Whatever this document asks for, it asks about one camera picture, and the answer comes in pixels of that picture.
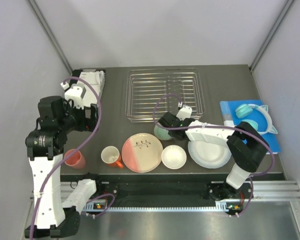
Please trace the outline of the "green ceramic bowl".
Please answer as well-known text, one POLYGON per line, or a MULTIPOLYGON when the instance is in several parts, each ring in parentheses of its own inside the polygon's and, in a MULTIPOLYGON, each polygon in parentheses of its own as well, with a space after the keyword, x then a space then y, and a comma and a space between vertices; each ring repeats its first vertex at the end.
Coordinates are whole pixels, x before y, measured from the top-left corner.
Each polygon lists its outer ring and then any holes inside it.
POLYGON ((172 136, 169 135, 168 130, 163 129, 157 125, 154 126, 153 132, 154 132, 155 137, 161 141, 169 141, 173 138, 172 136))

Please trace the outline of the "small white bowl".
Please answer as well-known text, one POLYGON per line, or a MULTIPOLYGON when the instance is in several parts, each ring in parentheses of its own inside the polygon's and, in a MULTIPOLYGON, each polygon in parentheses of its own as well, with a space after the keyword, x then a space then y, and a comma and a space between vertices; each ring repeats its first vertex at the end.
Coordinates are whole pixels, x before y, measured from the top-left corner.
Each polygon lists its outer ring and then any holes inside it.
POLYGON ((162 163, 171 170, 182 168, 187 161, 185 150, 178 145, 170 145, 164 148, 161 154, 162 163))

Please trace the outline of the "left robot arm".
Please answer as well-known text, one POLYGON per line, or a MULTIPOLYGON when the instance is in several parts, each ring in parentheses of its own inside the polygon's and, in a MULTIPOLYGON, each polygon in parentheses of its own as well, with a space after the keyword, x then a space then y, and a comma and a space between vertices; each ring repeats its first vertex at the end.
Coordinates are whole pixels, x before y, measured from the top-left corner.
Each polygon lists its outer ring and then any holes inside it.
POLYGON ((25 139, 33 177, 34 215, 24 236, 31 240, 67 238, 77 234, 80 214, 90 197, 99 198, 104 191, 95 178, 84 176, 65 201, 61 198, 60 170, 67 135, 72 131, 95 134, 98 106, 81 106, 74 98, 48 96, 37 107, 36 127, 25 139))

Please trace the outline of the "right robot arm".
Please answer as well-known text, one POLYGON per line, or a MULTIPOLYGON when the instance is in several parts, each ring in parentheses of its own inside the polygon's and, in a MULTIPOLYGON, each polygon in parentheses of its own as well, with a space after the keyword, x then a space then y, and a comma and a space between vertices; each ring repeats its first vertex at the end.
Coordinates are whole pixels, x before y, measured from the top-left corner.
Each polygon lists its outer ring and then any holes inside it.
POLYGON ((244 182, 256 174, 266 154, 272 152, 266 140, 248 122, 237 126, 215 125, 166 112, 155 124, 168 131, 172 138, 187 140, 191 158, 205 168, 215 166, 205 157, 218 148, 224 149, 226 158, 233 157, 234 165, 225 181, 209 186, 211 195, 218 200, 239 195, 244 182))

